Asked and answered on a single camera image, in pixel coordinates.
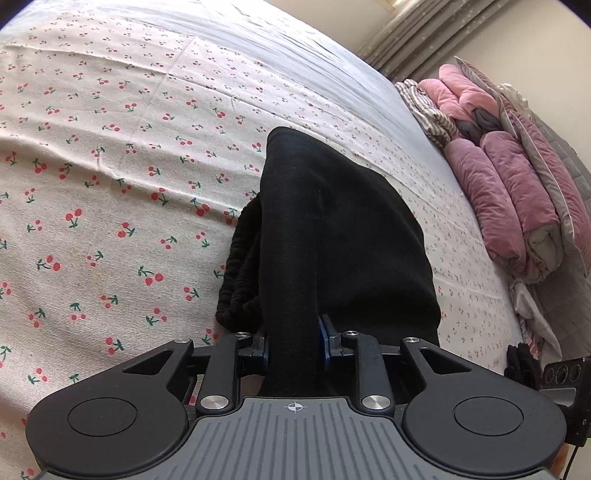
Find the grey padded headboard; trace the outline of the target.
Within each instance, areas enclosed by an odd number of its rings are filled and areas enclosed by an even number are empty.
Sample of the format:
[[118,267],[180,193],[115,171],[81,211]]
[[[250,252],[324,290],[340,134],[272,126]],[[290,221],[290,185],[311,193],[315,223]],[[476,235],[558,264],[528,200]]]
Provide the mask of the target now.
[[555,334],[561,356],[590,354],[590,172],[577,152],[537,114],[533,123],[557,159],[544,158],[552,198],[558,202],[564,244],[560,267],[532,287]]

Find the striped folded cloth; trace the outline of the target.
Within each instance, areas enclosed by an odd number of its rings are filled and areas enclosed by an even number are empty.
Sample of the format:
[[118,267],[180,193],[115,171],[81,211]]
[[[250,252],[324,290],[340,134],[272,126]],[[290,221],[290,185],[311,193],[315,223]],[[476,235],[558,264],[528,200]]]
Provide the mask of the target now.
[[415,80],[398,81],[394,87],[425,135],[435,146],[443,150],[452,140],[460,137],[455,122],[437,107]]

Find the pink folded quilt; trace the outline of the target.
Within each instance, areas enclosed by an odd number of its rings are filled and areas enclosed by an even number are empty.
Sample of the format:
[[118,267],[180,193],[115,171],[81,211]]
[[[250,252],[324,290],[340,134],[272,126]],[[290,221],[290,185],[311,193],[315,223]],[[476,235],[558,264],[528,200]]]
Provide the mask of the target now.
[[564,259],[559,206],[545,178],[544,158],[557,156],[533,123],[527,100],[462,59],[441,65],[437,77],[419,86],[460,132],[443,151],[489,255],[516,278],[544,280]]

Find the cherry print bed sheet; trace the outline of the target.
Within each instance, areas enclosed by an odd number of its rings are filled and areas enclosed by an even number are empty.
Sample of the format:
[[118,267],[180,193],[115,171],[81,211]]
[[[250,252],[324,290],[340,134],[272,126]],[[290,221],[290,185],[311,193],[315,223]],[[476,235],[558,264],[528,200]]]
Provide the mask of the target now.
[[[296,82],[119,1],[35,1],[1,31],[1,475],[33,406],[169,340],[208,345],[270,130],[345,121]],[[342,148],[335,148],[346,155]],[[439,329],[494,371],[514,327]]]

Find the grey white blanket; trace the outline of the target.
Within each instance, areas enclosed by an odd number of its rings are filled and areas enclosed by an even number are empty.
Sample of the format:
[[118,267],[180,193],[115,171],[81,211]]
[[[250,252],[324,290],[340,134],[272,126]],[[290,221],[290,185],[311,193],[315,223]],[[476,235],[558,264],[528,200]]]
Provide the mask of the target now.
[[514,281],[509,293],[523,338],[532,355],[547,362],[562,360],[560,343],[527,286],[521,281]]

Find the black pants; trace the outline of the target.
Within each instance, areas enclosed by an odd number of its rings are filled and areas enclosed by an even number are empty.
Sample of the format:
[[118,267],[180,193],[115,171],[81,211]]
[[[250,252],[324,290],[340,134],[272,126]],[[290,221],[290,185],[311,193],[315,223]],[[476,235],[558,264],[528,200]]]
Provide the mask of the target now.
[[423,230],[396,189],[277,127],[231,239],[215,317],[228,331],[266,336],[263,395],[314,397],[329,390],[322,316],[386,345],[436,343],[441,310]]

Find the light blue bed sheet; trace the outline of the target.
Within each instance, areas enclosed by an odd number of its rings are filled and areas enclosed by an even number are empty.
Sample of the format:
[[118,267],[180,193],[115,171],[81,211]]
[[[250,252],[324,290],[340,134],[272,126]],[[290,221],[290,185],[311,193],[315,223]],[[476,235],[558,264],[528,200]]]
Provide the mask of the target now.
[[265,1],[119,1],[127,19],[195,34],[238,51],[342,109],[315,133],[385,174],[424,232],[443,327],[514,327],[506,277],[486,252],[473,210],[444,156],[394,85],[318,30]]

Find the right grey curtain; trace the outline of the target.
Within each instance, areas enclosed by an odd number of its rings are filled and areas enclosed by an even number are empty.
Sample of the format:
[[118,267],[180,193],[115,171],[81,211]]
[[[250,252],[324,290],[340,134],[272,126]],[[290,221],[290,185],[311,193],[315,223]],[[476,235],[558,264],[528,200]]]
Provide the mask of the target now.
[[358,56],[392,82],[421,79],[508,3],[396,1],[393,17]]

